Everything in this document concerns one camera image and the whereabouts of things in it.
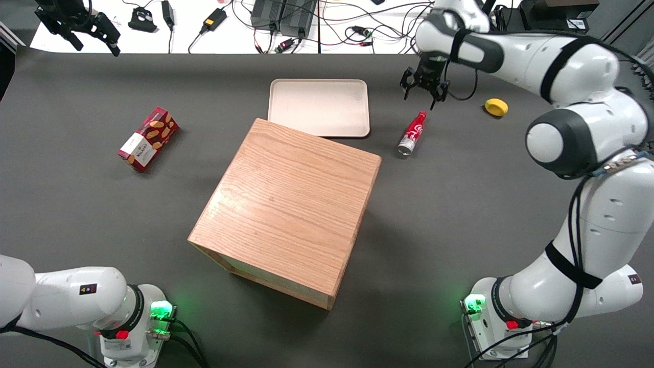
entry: red box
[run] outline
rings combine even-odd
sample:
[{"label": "red box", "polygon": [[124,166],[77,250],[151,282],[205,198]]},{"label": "red box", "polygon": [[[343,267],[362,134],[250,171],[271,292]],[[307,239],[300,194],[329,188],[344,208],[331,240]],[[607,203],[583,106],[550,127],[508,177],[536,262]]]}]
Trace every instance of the red box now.
[{"label": "red box", "polygon": [[157,107],[118,150],[118,156],[134,170],[144,172],[178,129],[170,113]]}]

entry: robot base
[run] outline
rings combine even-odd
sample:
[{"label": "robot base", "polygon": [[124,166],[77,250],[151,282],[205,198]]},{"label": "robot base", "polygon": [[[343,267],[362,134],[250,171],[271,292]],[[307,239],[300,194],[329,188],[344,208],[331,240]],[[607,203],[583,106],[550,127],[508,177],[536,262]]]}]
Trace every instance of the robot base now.
[{"label": "robot base", "polygon": [[166,298],[163,291],[154,285],[139,285],[139,289],[143,293],[143,314],[136,327],[129,332],[129,342],[127,342],[128,340],[100,338],[102,354],[107,367],[154,368],[157,364],[164,342],[148,337],[146,333],[157,329],[168,331],[170,323],[150,317],[152,302],[165,301]]},{"label": "robot base", "polygon": [[[470,336],[478,353],[481,353],[489,346],[506,337],[518,332],[530,331],[532,329],[531,325],[524,329],[514,330],[509,330],[506,327],[506,322],[500,319],[491,302],[491,289],[495,280],[497,279],[483,278],[472,287],[471,291],[471,296],[483,295],[485,297],[484,302],[479,305],[481,309],[478,313],[466,315],[468,331],[470,332]],[[462,303],[462,308],[464,309],[464,312],[468,311],[464,303]],[[489,350],[486,354],[481,356],[480,360],[500,360],[510,358],[512,355],[517,353],[518,350],[526,348],[531,343],[531,340],[532,335],[530,333],[514,337]],[[518,355],[516,358],[524,359],[527,357],[528,352],[526,351]]]}]

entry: red button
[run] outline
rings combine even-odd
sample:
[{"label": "red button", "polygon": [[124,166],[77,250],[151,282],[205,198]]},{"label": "red button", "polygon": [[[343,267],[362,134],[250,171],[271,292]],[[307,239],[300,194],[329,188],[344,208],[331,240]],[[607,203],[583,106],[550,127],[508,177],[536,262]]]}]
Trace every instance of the red button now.
[{"label": "red button", "polygon": [[116,332],[116,339],[125,340],[128,335],[129,335],[129,331],[121,330]]}]

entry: white table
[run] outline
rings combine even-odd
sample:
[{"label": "white table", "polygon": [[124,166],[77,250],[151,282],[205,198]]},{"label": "white table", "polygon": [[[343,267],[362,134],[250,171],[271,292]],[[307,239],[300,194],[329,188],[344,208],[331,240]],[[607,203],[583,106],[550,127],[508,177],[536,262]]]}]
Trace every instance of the white table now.
[{"label": "white table", "polygon": [[[147,3],[145,0],[126,1],[138,3],[140,5],[145,5]],[[198,35],[202,21],[204,21],[204,19],[206,19],[206,17],[210,15],[210,13],[212,13],[212,11],[214,11],[217,7],[222,8],[226,5],[226,3],[229,3],[229,0],[222,0],[224,3],[220,3],[221,0],[169,1],[171,6],[174,8],[175,22],[177,24],[175,26],[172,42],[172,53],[175,54],[187,53],[188,46]],[[328,23],[327,25],[325,24],[325,21],[320,21],[320,38],[322,43],[339,43],[340,40],[338,37],[345,39],[345,29],[350,26],[356,25],[371,28],[379,26],[379,22],[375,21],[370,16],[365,15],[362,10],[348,6],[346,3],[358,5],[368,12],[375,12],[383,9],[397,7],[399,5],[405,5],[397,9],[374,15],[374,17],[380,22],[394,27],[402,33],[409,31],[410,25],[413,24],[411,21],[415,19],[423,10],[424,12],[422,15],[427,14],[429,11],[428,1],[421,0],[386,0],[386,2],[381,5],[375,5],[370,0],[321,0],[320,15],[322,18],[327,19],[326,23]],[[517,4],[520,3],[520,0],[515,0],[514,3],[514,7],[516,7]],[[248,10],[246,10],[246,8],[251,10],[253,4],[254,0],[243,0],[243,4],[241,4],[240,0],[234,0],[232,4],[225,8],[225,11],[228,14],[227,19],[225,19],[225,21],[220,24],[214,32],[208,32],[202,36],[200,40],[195,43],[191,49],[191,52],[194,54],[256,54],[257,51],[254,48],[253,40],[254,31],[252,28],[247,27],[237,19],[238,17],[249,25],[250,13]],[[498,0],[496,4],[510,6],[511,0]],[[406,17],[404,30],[402,30],[401,27],[404,16],[412,7],[415,8],[411,10],[409,16]],[[151,4],[149,4],[147,7],[147,9],[152,12],[154,23],[158,26],[157,31],[154,33],[136,31],[128,26],[128,22],[131,20],[131,12],[134,9],[134,5],[124,4],[121,2],[121,0],[94,0],[93,8],[97,11],[104,12],[109,17],[109,19],[114,22],[116,28],[121,33],[120,39],[118,40],[118,47],[120,47],[121,53],[165,54],[168,52],[168,39],[170,32],[164,22],[164,19],[162,18],[161,0],[153,0],[153,2],[151,2]],[[335,21],[352,18],[359,15],[362,16],[354,20]],[[314,26],[309,32],[310,40],[318,39],[317,24],[317,17],[313,17]],[[412,28],[411,32],[409,32],[410,36],[415,34],[416,29],[417,26]],[[392,30],[386,27],[379,28],[379,31],[382,31],[387,35],[397,37],[397,35],[393,33]],[[77,33],[77,36],[84,44],[84,48],[81,52],[109,53],[107,46],[100,40],[94,39],[93,37],[83,33]],[[288,38],[289,37],[283,36],[280,33],[276,33],[273,36],[271,52],[273,52],[272,49],[274,49],[279,43],[287,40]],[[375,44],[374,51],[377,54],[397,54],[409,49],[408,45],[410,40],[405,41],[405,39],[391,39],[390,37],[387,37],[386,35],[378,32],[374,33],[373,38]],[[259,45],[261,45],[261,47],[265,50],[270,40],[269,31],[257,31],[256,39],[258,40]],[[51,52],[76,52],[76,50],[68,41],[62,39],[59,35],[50,34],[50,32],[48,32],[43,24],[39,26],[34,39],[30,44],[30,47]],[[296,51],[296,53],[307,54],[315,54],[317,52],[318,44],[308,40],[305,40]],[[336,46],[323,45],[322,52],[325,54],[371,54],[373,52],[373,48],[369,46],[344,44]]]}]

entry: green light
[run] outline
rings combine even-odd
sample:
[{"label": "green light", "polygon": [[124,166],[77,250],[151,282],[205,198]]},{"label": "green light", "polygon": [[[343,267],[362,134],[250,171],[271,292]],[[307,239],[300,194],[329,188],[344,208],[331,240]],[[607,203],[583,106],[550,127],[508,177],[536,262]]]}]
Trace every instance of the green light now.
[{"label": "green light", "polygon": [[486,297],[482,294],[470,294],[463,300],[463,303],[470,314],[476,314],[481,312],[486,305]]},{"label": "green light", "polygon": [[173,305],[168,301],[156,301],[150,304],[150,316],[154,318],[169,318],[173,313]]}]

